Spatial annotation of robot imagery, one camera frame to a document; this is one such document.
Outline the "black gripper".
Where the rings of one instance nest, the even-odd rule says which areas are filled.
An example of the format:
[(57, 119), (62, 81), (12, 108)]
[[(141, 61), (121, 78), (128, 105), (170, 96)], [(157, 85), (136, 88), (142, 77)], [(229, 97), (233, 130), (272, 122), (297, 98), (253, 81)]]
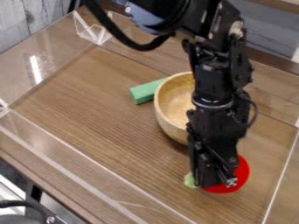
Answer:
[(194, 185), (204, 188), (237, 183), (237, 143), (257, 119), (257, 105), (244, 90), (225, 104), (209, 105), (192, 99), (186, 111), (186, 145)]

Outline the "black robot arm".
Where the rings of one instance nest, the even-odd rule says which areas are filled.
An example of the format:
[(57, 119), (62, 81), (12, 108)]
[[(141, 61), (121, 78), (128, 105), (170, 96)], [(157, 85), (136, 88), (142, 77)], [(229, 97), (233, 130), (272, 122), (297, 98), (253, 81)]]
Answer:
[(257, 119), (257, 105), (244, 86), (253, 67), (246, 29), (228, 0), (112, 0), (145, 32), (181, 40), (188, 55), (193, 108), (185, 112), (193, 184), (238, 184), (237, 143)]

